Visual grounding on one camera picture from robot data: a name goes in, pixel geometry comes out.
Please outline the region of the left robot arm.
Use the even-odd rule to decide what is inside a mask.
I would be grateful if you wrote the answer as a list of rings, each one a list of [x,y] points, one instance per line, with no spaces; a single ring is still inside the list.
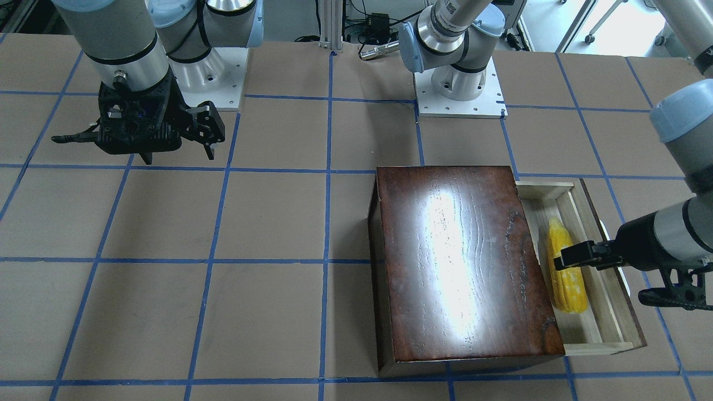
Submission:
[[[564,248],[554,259],[560,271],[624,265],[640,271],[711,271],[711,54],[703,46],[711,34],[711,2],[657,1],[656,7],[687,50],[697,54],[695,65],[705,76],[664,98],[649,115],[694,196],[629,221],[613,241]],[[489,1],[438,1],[418,15],[417,23],[400,29],[401,57],[413,73],[466,62],[468,72],[479,72],[492,48],[482,39],[467,39],[466,31],[498,38],[503,27],[501,13]]]

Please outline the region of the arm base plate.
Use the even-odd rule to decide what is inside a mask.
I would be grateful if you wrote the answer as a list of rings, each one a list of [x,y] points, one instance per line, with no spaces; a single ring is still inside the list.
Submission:
[[[415,73],[413,84],[421,116],[502,119],[509,114],[493,58],[473,74],[451,66]]]
[[[218,111],[239,111],[249,55],[249,48],[224,47],[197,62],[169,62],[188,106],[211,101]]]

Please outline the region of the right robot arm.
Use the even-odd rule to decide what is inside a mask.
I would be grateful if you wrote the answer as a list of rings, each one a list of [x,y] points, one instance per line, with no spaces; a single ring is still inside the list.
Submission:
[[[245,55],[264,39],[262,1],[55,1],[100,75],[99,117],[56,144],[95,144],[110,155],[178,150],[184,140],[209,160],[226,139],[219,110],[242,99]]]

